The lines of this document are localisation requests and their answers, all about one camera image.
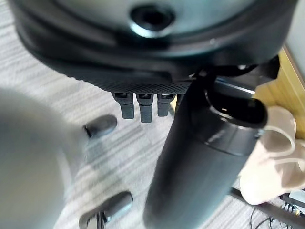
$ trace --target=black cable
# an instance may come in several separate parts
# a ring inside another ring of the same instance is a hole
[[[253,229],[253,227],[252,227],[252,217],[253,217],[253,214],[255,213],[255,211],[256,211],[256,208],[254,208],[254,210],[253,210],[253,212],[250,216],[250,229]]]
[[[258,229],[263,223],[267,222],[269,220],[269,218],[263,220],[262,222],[260,222],[255,229]]]

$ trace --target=cable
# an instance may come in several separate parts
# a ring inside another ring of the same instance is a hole
[[[258,229],[263,223],[267,222],[269,220],[269,218],[263,220],[262,222],[260,222],[255,229]]]
[[[254,208],[252,214],[251,214],[251,217],[250,217],[250,229],[253,229],[253,226],[252,226],[252,218],[253,218],[253,215],[256,211],[256,208]],[[256,227],[255,229],[258,229],[263,223],[269,221],[269,225],[270,225],[270,229],[272,229],[272,226],[271,226],[271,222],[273,221],[273,219],[271,219],[270,217],[266,218],[265,220],[263,220],[262,222],[260,222]]]
[[[252,227],[252,217],[253,217],[253,214],[255,213],[255,211],[256,211],[256,208],[254,208],[254,210],[253,210],[253,212],[250,216],[250,229],[253,229],[253,227]]]

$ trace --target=wooden desk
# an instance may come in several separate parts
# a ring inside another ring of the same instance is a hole
[[[289,110],[296,120],[296,138],[305,139],[305,84],[286,48],[280,53],[280,61],[277,79],[257,87],[254,96],[266,106]]]

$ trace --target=striped carpet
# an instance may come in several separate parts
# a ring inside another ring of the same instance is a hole
[[[119,119],[116,131],[87,147],[86,158],[56,229],[77,229],[83,213],[122,190],[130,190],[134,195],[133,208],[108,228],[145,228],[142,223],[144,202],[172,117],[157,118],[154,104],[151,124],[140,122],[138,106],[135,106],[134,120],[122,120],[119,105],[110,93],[60,75],[39,63],[18,40],[4,0],[0,0],[0,87],[14,88],[32,96],[79,125],[108,113]],[[202,229],[248,229],[252,210],[227,197]],[[265,218],[256,212],[254,225]]]

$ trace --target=blurry object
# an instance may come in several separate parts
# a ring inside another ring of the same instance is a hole
[[[132,207],[132,202],[132,194],[127,191],[109,198],[81,217],[80,229],[104,229],[107,223],[124,215]]]
[[[116,126],[100,123],[89,125],[97,135]],[[0,89],[0,130],[0,228],[53,228],[89,136],[49,107],[8,89]]]
[[[293,190],[290,195],[290,198],[298,200],[303,203],[303,207],[296,204],[296,207],[305,215],[305,191],[304,190]]]

